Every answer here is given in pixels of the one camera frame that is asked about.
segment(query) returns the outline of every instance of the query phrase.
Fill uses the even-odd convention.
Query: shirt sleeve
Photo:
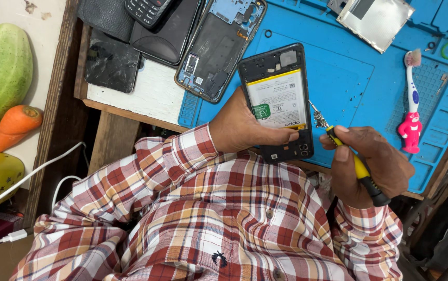
[[[40,216],[35,240],[10,280],[100,280],[121,271],[118,226],[166,187],[215,158],[208,125],[163,140],[147,137],[125,157],[73,184],[73,191]]]
[[[388,207],[356,209],[338,201],[334,251],[355,280],[402,280],[397,267],[402,224]]]

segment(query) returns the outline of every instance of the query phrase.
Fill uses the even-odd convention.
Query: man's right hand
[[[336,149],[331,164],[332,188],[342,202],[358,209],[373,206],[365,187],[357,181],[353,152],[347,145],[367,163],[373,181],[389,198],[408,190],[408,181],[415,174],[415,167],[374,128],[337,125],[335,134],[346,145],[336,147],[326,134],[319,141],[327,150]]]

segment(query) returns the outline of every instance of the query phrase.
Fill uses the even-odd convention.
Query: broken phone
[[[291,44],[243,59],[238,63],[248,107],[264,127],[298,131],[296,141],[261,145],[267,163],[314,155],[304,46]]]
[[[213,0],[175,73],[175,82],[211,103],[222,98],[265,15],[263,0]]]

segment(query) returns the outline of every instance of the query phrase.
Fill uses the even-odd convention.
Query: battery label
[[[252,111],[269,128],[303,129],[306,111],[299,69],[246,84]]]

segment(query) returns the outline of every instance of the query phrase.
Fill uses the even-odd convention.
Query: shirt button
[[[266,218],[268,218],[268,219],[272,219],[272,216],[274,215],[274,212],[272,211],[272,210],[267,210],[266,212],[265,212],[265,216],[266,216]]]
[[[272,276],[276,281],[285,281],[285,274],[279,270],[274,270],[272,272]]]

